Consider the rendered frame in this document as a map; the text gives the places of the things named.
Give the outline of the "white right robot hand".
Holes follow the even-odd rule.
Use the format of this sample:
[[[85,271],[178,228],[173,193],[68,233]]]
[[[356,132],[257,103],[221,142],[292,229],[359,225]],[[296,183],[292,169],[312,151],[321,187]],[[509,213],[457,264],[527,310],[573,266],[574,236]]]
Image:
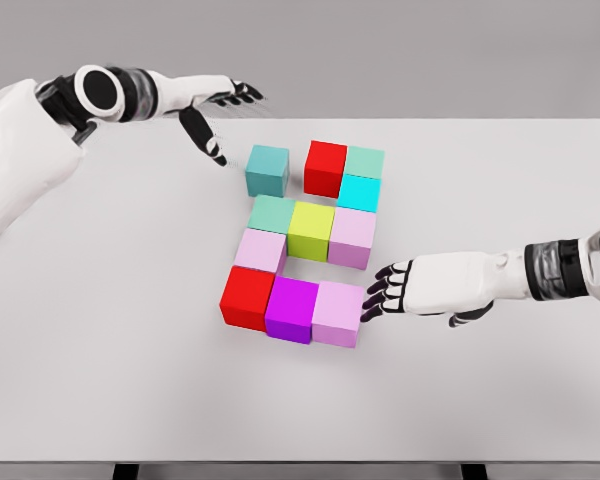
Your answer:
[[[360,321],[386,314],[449,314],[454,328],[483,317],[495,298],[487,281],[487,255],[457,252],[395,262],[375,274]]]

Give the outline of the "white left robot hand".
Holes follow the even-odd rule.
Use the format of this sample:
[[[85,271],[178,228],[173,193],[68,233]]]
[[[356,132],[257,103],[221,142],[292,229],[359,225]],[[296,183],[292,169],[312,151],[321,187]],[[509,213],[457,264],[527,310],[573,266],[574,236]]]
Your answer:
[[[184,90],[178,99],[178,119],[194,145],[216,164],[224,167],[228,161],[216,136],[199,110],[205,103],[221,107],[240,106],[261,101],[264,96],[248,83],[226,75],[196,75],[184,78]]]

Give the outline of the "light pink cube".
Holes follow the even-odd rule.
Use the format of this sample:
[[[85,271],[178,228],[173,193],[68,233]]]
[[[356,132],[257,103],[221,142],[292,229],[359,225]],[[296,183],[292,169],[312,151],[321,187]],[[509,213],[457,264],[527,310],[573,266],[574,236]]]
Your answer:
[[[286,236],[247,228],[234,259],[236,266],[281,275],[287,259]]]
[[[321,281],[312,318],[312,340],[346,348],[357,344],[364,289]]]
[[[329,239],[330,264],[365,270],[373,246],[377,215],[337,207]]]

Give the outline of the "teal cube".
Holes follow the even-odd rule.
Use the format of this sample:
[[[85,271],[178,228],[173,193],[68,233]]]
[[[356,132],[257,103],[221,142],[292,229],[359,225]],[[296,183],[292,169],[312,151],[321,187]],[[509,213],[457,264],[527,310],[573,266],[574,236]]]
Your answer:
[[[245,169],[248,195],[284,197],[289,178],[289,150],[254,145]]]

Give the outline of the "cyan cube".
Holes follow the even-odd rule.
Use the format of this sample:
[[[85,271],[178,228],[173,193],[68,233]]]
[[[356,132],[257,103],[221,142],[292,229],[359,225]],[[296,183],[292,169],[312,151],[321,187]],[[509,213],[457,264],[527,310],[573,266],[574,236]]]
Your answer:
[[[344,174],[336,206],[375,213],[380,190],[379,179]]]

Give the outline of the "yellow-green cube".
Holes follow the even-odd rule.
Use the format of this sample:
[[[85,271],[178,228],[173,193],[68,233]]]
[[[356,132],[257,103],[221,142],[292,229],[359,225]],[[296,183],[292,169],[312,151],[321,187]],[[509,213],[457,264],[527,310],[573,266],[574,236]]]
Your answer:
[[[297,201],[287,233],[291,257],[327,262],[335,208]]]

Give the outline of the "mint green cube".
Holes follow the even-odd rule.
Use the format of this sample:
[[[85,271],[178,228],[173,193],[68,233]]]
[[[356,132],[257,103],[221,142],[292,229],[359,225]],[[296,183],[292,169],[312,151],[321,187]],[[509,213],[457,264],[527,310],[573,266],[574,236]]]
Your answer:
[[[258,195],[247,223],[250,229],[286,235],[295,208],[290,198]]]
[[[382,178],[385,151],[373,148],[349,146],[344,173],[371,179]]]

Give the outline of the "red cube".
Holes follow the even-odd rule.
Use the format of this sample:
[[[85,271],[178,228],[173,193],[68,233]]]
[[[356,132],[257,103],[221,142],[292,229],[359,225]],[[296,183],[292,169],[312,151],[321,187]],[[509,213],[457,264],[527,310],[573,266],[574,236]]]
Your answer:
[[[304,192],[337,198],[346,155],[346,145],[312,140],[304,165]]]
[[[265,332],[274,273],[232,266],[219,308],[227,325]]]

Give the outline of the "magenta cube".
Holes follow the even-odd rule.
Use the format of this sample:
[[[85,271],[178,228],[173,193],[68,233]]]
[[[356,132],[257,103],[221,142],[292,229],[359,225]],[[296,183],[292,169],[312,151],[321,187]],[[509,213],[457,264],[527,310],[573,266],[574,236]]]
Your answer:
[[[276,276],[265,312],[269,337],[309,344],[319,285]]]

